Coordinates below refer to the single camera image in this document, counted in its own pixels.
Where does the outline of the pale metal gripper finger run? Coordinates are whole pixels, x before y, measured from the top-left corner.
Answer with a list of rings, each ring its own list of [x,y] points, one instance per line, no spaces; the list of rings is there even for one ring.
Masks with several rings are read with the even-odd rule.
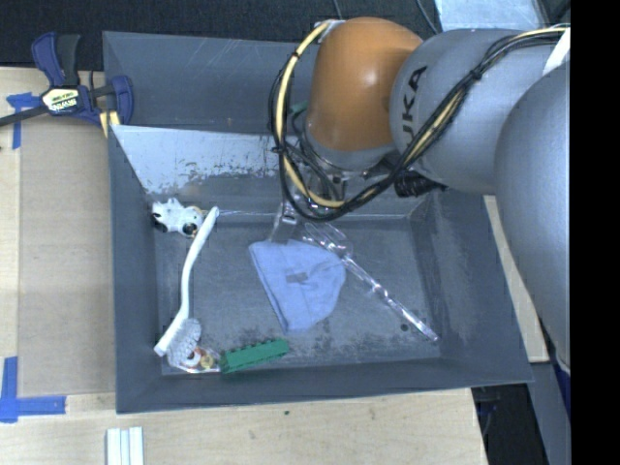
[[[294,207],[289,201],[282,201],[273,220],[269,240],[276,243],[286,243],[295,233],[297,216]]]

